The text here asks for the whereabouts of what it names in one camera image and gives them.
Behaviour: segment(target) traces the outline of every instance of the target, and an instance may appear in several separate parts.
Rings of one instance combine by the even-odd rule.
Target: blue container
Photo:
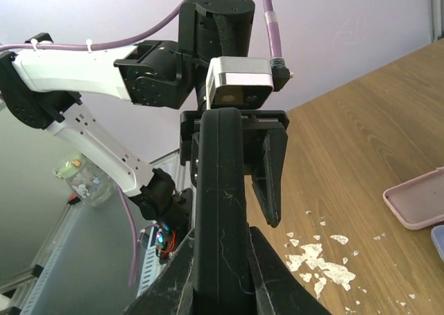
[[[441,259],[444,261],[444,225],[432,228],[432,240]]]

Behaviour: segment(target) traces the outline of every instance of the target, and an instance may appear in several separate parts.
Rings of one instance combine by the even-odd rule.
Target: clear jar
[[[97,206],[116,190],[116,183],[91,160],[79,153],[54,169],[54,174],[66,180],[82,202]]]

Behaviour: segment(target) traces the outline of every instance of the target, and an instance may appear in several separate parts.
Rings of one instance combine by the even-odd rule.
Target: wooden table
[[[327,277],[320,294],[333,314],[444,314],[444,263],[431,228],[407,230],[382,200],[385,189],[444,166],[444,41],[308,102],[289,118],[282,222],[266,225],[247,180],[250,224],[283,261],[317,243],[327,262],[343,265],[348,258],[345,266],[356,274],[351,289]],[[297,247],[284,246],[289,232]],[[315,295],[318,279],[305,282],[301,273],[325,275],[306,264],[294,272]]]

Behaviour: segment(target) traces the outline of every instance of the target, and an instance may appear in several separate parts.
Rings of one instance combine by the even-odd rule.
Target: pink plastic container
[[[444,221],[444,167],[384,191],[384,201],[410,230]]]

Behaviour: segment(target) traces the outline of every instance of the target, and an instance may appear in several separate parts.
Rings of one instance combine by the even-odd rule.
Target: white wall
[[[84,43],[88,38],[107,42],[146,30],[180,1],[0,0],[0,41],[23,42],[46,31],[56,42]],[[250,55],[267,57],[262,3],[255,2]],[[284,55],[296,77],[265,108],[291,109],[430,42],[429,0],[274,2]],[[176,40],[177,20],[154,38]],[[180,112],[93,94],[84,100],[108,130],[144,159],[151,161],[178,148]],[[183,109],[194,106],[191,95]],[[0,235],[50,224],[53,210],[67,195],[51,170],[69,149],[42,131],[18,124],[8,111],[0,112]],[[41,239],[35,234],[44,231],[23,232],[15,242],[8,241],[11,250],[23,253]]]

